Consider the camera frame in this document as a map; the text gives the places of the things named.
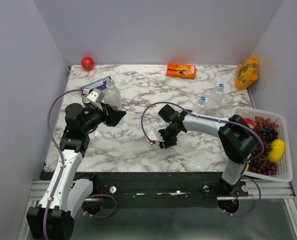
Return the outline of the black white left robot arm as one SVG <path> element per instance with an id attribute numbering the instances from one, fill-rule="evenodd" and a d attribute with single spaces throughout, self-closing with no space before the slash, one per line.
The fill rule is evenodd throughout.
<path id="1" fill-rule="evenodd" d="M 75 216 L 87 197 L 100 190 L 89 179 L 74 181 L 75 174 L 88 149 L 90 137 L 100 124 L 115 127 L 126 115 L 109 104 L 83 107 L 72 103 L 65 108 L 63 136 L 57 145 L 59 158 L 48 188 L 36 207 L 30 207 L 26 219 L 35 240 L 69 240 L 73 234 Z"/>

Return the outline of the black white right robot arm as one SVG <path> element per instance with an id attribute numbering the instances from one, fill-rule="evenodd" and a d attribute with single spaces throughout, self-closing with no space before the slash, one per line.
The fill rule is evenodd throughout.
<path id="1" fill-rule="evenodd" d="M 219 192 L 230 196 L 237 190 L 247 160 L 258 145 L 256 134 L 240 115 L 229 119 L 214 118 L 197 114 L 191 110 L 178 112 L 166 104 L 158 115 L 168 126 L 158 131 L 159 147 L 167 149 L 177 145 L 177 136 L 184 132 L 198 132 L 220 139 L 228 161 L 218 184 Z"/>

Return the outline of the clear plastic bottle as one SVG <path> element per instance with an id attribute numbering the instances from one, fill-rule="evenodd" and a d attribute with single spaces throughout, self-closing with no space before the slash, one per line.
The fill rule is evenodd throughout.
<path id="1" fill-rule="evenodd" d="M 194 105 L 192 107 L 192 111 L 194 113 L 199 114 L 199 115 L 204 115 L 206 113 L 206 111 L 207 111 L 207 98 L 204 96 L 206 98 L 206 101 L 200 101 L 200 97 L 194 103 Z"/>
<path id="2" fill-rule="evenodd" d="M 110 105 L 112 110 L 123 110 L 121 93 L 116 87 L 113 79 L 106 81 L 106 89 L 104 90 L 103 101 L 105 104 Z"/>
<path id="3" fill-rule="evenodd" d="M 222 105 L 225 93 L 224 88 L 220 88 L 218 85 L 216 85 L 216 88 L 208 96 L 207 108 L 209 110 L 219 109 Z"/>

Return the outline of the blue white bottle cap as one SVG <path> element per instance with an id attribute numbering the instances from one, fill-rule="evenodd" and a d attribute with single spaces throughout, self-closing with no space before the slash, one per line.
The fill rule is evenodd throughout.
<path id="1" fill-rule="evenodd" d="M 201 97 L 199 98 L 199 100 L 202 101 L 202 102 L 205 102 L 205 101 L 206 101 L 206 97 L 205 97 L 205 96 L 201 96 Z"/>
<path id="2" fill-rule="evenodd" d="M 218 85 L 218 87 L 221 88 L 221 89 L 223 89 L 225 86 L 224 86 L 223 83 L 220 83 L 220 84 Z"/>

